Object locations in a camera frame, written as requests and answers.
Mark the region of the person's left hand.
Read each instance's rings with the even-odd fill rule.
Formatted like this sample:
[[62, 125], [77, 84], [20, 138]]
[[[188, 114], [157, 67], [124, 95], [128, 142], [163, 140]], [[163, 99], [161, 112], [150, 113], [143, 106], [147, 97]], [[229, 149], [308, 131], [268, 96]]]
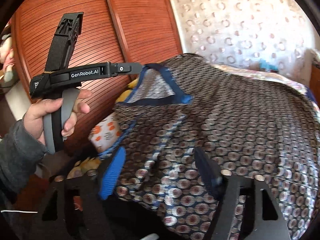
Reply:
[[[77, 113], [88, 114], [90, 107], [88, 104], [82, 102], [82, 99], [92, 96], [92, 92], [87, 89], [81, 89], [80, 93], [74, 103], [73, 110], [69, 119], [65, 122], [61, 131], [63, 137], [69, 137], [74, 133], [77, 122]], [[49, 113], [53, 113], [60, 109], [63, 103], [63, 98], [58, 99], [43, 99], [37, 103], [32, 104], [24, 115], [23, 123], [26, 131], [30, 133], [39, 142], [45, 143], [45, 136], [43, 131], [43, 117]]]

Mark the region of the grey sleeved left forearm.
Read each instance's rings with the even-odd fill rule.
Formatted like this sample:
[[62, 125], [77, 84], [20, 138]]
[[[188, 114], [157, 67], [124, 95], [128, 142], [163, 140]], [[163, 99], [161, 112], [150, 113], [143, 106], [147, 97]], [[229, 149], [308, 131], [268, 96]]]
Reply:
[[27, 132], [22, 120], [17, 121], [1, 141], [1, 193], [14, 198], [46, 153], [46, 146]]

